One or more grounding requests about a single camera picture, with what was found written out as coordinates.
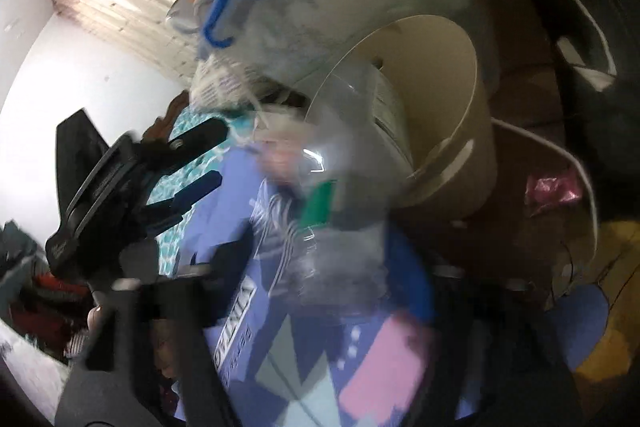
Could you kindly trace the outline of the blue bed blanket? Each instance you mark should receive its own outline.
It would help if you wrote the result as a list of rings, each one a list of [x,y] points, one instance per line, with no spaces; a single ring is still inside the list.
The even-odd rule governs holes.
[[[285,235],[298,202],[272,182],[254,150],[235,147],[220,166],[222,183],[195,208],[180,249],[181,263],[212,260],[216,249],[254,232],[253,256],[230,311],[205,336],[216,369],[245,426],[405,426],[402,422],[430,357],[411,348],[434,332],[416,323],[390,275],[388,293],[366,313],[336,314],[296,307],[276,291]],[[586,290],[586,358],[602,337],[608,300]]]

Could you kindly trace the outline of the clear plastic bottle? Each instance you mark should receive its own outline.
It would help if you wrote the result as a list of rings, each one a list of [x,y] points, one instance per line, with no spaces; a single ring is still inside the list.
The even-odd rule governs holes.
[[[270,108],[253,139],[299,205],[276,291],[314,312],[376,308],[387,294],[387,216],[413,173],[404,106],[388,79],[345,58],[305,116]]]

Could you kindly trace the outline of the white trash bucket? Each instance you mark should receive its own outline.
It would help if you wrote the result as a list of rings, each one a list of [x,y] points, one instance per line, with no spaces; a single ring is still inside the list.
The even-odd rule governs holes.
[[[345,58],[378,68],[404,106],[413,173],[390,210],[428,222],[479,210],[496,185],[497,159],[466,31],[448,18],[409,16],[372,32]]]

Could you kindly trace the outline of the teal patterned quilt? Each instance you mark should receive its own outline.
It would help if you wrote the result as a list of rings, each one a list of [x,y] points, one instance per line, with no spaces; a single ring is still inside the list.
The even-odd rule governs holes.
[[[228,150],[244,142],[253,130],[253,119],[246,114],[201,114],[193,112],[190,108],[185,108],[179,114],[169,138],[176,139],[179,135],[186,133],[199,124],[215,118],[222,119],[227,124],[227,139],[214,147],[213,150],[208,150],[194,161],[191,161],[186,167],[182,167],[169,176],[163,176],[155,185],[148,200],[149,204],[161,202],[175,196],[189,184],[205,176],[209,171],[218,171]],[[171,277],[175,273],[184,237],[184,229],[189,223],[192,213],[193,209],[189,210],[178,225],[157,236],[156,241],[158,248],[160,248],[160,253],[158,254],[158,273],[160,275]]]

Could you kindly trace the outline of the wooden headboard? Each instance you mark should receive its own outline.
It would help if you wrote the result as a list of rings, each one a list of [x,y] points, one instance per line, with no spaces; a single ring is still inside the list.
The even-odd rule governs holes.
[[[189,106],[189,92],[182,91],[168,105],[166,113],[157,117],[151,127],[142,134],[143,142],[167,142],[175,123],[183,109]]]

